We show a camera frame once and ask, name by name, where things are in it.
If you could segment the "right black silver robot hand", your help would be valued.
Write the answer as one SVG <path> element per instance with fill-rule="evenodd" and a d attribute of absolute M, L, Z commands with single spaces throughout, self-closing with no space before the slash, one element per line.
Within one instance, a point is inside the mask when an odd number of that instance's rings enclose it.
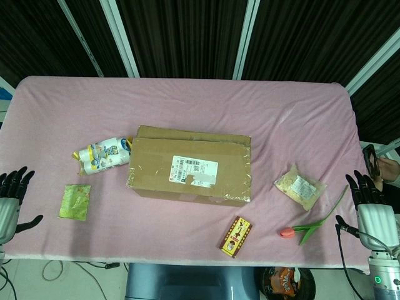
<path fill-rule="evenodd" d="M 346 175 L 357 216 L 357 226 L 349 225 L 342 216 L 336 216 L 337 233 L 346 231 L 360 239 L 361 244 L 372 251 L 390 252 L 399 246 L 399 234 L 394 209 L 384 194 L 375 187 L 373 180 L 354 171 Z"/>

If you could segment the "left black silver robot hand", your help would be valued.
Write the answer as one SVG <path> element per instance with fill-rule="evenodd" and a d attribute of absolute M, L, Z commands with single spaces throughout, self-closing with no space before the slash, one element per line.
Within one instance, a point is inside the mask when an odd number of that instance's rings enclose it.
<path fill-rule="evenodd" d="M 1 245 L 8 243 L 15 234 L 32 229 L 42 220 L 37 215 L 32 221 L 18 223 L 21 206 L 28 189 L 28 184 L 35 171 L 27 172 L 24 166 L 19 170 L 1 174 Z"/>

